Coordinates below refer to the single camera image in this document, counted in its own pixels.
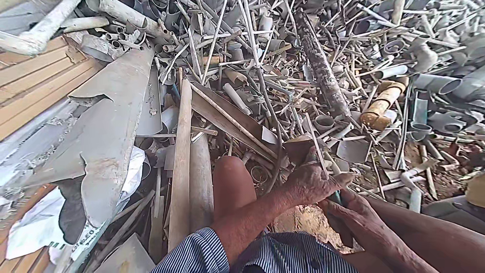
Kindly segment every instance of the blue striped fabric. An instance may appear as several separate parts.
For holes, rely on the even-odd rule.
[[[266,234],[246,248],[231,272],[241,272],[249,265],[266,273],[357,273],[331,247],[306,232]],[[219,237],[205,227],[190,234],[152,271],[164,272],[222,273],[229,272],[229,263]]]

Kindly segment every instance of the knee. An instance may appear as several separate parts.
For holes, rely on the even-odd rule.
[[[216,162],[214,169],[246,168],[242,160],[236,156],[221,156]]]

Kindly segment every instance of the leg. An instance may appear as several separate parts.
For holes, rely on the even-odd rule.
[[[212,183],[214,221],[256,201],[253,179],[243,162],[235,156],[223,156],[217,160]]]

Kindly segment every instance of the wooden board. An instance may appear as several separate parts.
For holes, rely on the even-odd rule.
[[[49,41],[49,43],[47,43],[46,51],[44,53],[58,49],[60,47],[66,46],[66,45],[67,45],[67,43],[66,43],[66,41],[64,40],[63,37],[57,37],[57,38]],[[30,60],[32,58],[33,57],[31,57],[31,56],[21,55],[21,54],[17,54],[17,53],[13,53],[13,52],[4,52],[4,53],[0,53],[0,65],[2,67],[9,67],[9,66],[12,66],[12,65],[19,64],[19,63],[26,61],[26,60]]]
[[[18,257],[11,260],[4,260],[3,263],[0,265],[0,272],[1,273],[8,273],[13,271],[17,264],[22,260],[23,257]]]
[[[29,273],[43,273],[47,265],[49,265],[49,248],[44,247],[36,263],[30,268]]]
[[[15,268],[15,273],[27,273],[30,267],[37,261],[40,253],[44,248],[37,250],[34,253],[27,254],[22,257],[20,263],[18,263],[17,267]]]
[[[0,86],[4,86],[32,72],[53,64],[65,57],[68,46],[63,46],[51,52],[42,54],[36,58],[27,60],[21,64],[10,66],[0,70]]]
[[[61,72],[64,69],[72,66],[71,60],[66,57],[60,61],[57,61],[50,66],[47,66],[41,70],[31,73],[23,78],[20,78],[12,83],[0,87],[0,102],[4,102],[13,98],[27,89],[37,85],[49,77]]]
[[[52,106],[58,100],[69,94],[71,91],[79,87],[85,81],[90,79],[99,71],[99,68],[93,67],[76,77],[69,83],[65,84],[56,91],[50,93],[43,99],[39,100],[36,104],[32,105],[28,109],[19,113],[15,117],[11,118],[4,124],[0,125],[0,140],[6,138],[11,133],[15,132],[18,128],[22,127],[25,123],[42,113],[44,110]]]
[[[169,252],[190,234],[189,153],[192,118],[191,100],[192,89],[189,80],[183,80],[180,91],[180,110],[178,112],[174,175],[170,201]]]
[[[51,94],[55,90],[59,89],[74,78],[83,74],[88,69],[92,68],[94,66],[94,62],[94,60],[90,60],[73,66],[58,77],[46,82],[38,88],[35,88],[25,97],[16,100],[3,108],[0,108],[0,125],[4,124],[12,117],[18,115],[20,112],[29,108],[30,106],[32,106],[42,98],[46,97],[47,95]]]

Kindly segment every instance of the dirt ground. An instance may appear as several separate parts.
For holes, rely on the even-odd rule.
[[[322,209],[316,205],[299,205],[287,210],[273,223],[274,232],[306,231],[321,242],[330,242],[341,253],[351,253],[352,249],[344,246],[340,236],[328,224]]]

